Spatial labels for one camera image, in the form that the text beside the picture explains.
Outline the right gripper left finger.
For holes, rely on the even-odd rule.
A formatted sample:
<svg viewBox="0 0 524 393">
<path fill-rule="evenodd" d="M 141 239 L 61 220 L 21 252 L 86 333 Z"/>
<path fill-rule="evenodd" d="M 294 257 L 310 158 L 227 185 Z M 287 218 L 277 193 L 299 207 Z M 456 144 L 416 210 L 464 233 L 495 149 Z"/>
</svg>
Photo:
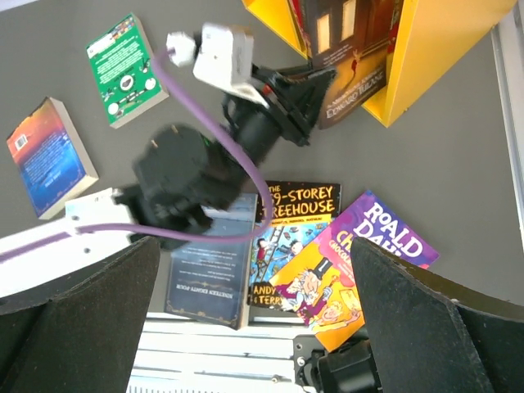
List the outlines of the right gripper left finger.
<svg viewBox="0 0 524 393">
<path fill-rule="evenodd" d="M 124 392 L 160 263 L 144 237 L 1 298 L 3 392 Z"/>
</svg>

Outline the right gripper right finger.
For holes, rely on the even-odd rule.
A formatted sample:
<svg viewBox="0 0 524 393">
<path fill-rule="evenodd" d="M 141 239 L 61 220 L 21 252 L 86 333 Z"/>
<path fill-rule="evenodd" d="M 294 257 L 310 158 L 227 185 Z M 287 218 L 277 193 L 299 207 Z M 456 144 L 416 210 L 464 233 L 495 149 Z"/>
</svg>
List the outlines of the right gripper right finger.
<svg viewBox="0 0 524 393">
<path fill-rule="evenodd" d="M 364 238 L 350 256 L 386 392 L 521 392 L 523 308 Z"/>
</svg>

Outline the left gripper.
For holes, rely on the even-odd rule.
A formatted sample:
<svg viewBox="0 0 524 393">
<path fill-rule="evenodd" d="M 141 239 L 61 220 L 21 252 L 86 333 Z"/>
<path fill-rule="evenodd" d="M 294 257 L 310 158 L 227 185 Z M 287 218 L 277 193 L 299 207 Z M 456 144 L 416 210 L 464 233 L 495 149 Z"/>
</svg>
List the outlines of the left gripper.
<svg viewBox="0 0 524 393">
<path fill-rule="evenodd" d="M 299 147 L 309 145 L 324 98 L 337 76 L 335 68 L 313 70 L 302 65 L 273 70 L 253 65 L 251 71 L 282 137 Z"/>
</svg>

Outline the brown Edward Tulane book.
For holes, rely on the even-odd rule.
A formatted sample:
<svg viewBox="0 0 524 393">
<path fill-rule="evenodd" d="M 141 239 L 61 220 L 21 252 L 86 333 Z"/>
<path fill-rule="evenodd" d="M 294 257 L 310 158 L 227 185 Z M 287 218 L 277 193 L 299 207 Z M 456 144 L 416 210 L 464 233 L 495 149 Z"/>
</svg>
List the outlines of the brown Edward Tulane book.
<svg viewBox="0 0 524 393">
<path fill-rule="evenodd" d="M 386 86 L 390 32 L 402 2 L 302 1 L 300 5 L 312 66 L 336 70 L 318 119 L 318 127 L 328 129 Z"/>
</svg>

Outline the red 13-Storey Treehouse book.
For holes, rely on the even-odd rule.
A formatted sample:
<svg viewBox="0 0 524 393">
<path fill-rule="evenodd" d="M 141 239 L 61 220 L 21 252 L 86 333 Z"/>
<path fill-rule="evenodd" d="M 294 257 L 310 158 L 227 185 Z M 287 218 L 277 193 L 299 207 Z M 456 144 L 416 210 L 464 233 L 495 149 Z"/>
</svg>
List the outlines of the red 13-Storey Treehouse book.
<svg viewBox="0 0 524 393">
<path fill-rule="evenodd" d="M 291 11 L 292 24 L 296 31 L 298 47 L 303 57 L 311 61 L 311 47 L 309 34 L 305 28 L 305 14 L 302 11 L 301 0 L 288 0 Z"/>
</svg>

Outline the dark blue 1984 book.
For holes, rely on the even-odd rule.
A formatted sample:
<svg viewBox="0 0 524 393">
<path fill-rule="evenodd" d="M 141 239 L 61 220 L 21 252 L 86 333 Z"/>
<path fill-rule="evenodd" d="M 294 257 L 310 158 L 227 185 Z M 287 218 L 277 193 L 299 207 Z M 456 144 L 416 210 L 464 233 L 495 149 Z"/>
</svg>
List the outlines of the dark blue 1984 book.
<svg viewBox="0 0 524 393">
<path fill-rule="evenodd" d="M 252 241 L 190 242 L 171 253 L 164 311 L 234 330 L 247 324 Z"/>
</svg>

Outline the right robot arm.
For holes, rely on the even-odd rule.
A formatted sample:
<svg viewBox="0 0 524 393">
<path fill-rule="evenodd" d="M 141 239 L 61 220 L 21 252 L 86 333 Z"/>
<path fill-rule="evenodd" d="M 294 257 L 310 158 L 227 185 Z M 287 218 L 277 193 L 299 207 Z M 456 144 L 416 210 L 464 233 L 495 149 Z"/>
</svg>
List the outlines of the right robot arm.
<svg viewBox="0 0 524 393">
<path fill-rule="evenodd" d="M 314 360 L 326 392 L 520 392 L 523 308 L 351 248 L 368 338 Z M 1 297 L 4 392 L 122 392 L 160 262 L 148 237 Z"/>
</svg>

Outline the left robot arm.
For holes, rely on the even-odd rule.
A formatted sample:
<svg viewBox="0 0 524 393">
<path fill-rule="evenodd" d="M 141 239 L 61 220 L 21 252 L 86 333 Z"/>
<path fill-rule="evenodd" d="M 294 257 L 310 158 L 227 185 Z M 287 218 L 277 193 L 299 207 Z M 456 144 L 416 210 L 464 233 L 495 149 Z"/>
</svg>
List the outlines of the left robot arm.
<svg viewBox="0 0 524 393">
<path fill-rule="evenodd" d="M 133 240 L 157 237 L 174 250 L 187 242 L 208 242 L 211 219 L 204 210 L 227 209 L 252 181 L 264 203 L 264 219 L 272 219 L 273 199 L 258 167 L 279 139 L 299 147 L 308 144 L 336 70 L 304 66 L 271 70 L 253 66 L 251 75 L 261 102 L 226 93 L 222 102 L 225 123 L 208 116 L 174 80 L 167 86 L 215 136 L 204 137 L 184 124 L 162 129 L 133 165 L 137 183 L 114 197 L 126 206 L 132 220 L 112 223 L 93 215 L 90 224 L 64 228 L 37 241 L 1 254 L 1 294 L 10 296 L 32 287 L 29 275 L 16 276 L 14 267 L 24 254 L 70 237 L 104 231 L 128 232 Z"/>
</svg>

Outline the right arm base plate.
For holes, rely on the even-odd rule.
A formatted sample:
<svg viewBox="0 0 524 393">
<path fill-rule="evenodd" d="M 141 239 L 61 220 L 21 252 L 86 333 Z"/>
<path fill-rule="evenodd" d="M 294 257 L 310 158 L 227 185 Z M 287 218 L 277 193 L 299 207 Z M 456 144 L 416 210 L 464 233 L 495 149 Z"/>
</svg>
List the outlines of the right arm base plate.
<svg viewBox="0 0 524 393">
<path fill-rule="evenodd" d="M 293 362 L 295 382 L 304 388 L 321 391 L 319 360 L 327 354 L 316 336 L 299 335 L 293 339 Z"/>
</svg>

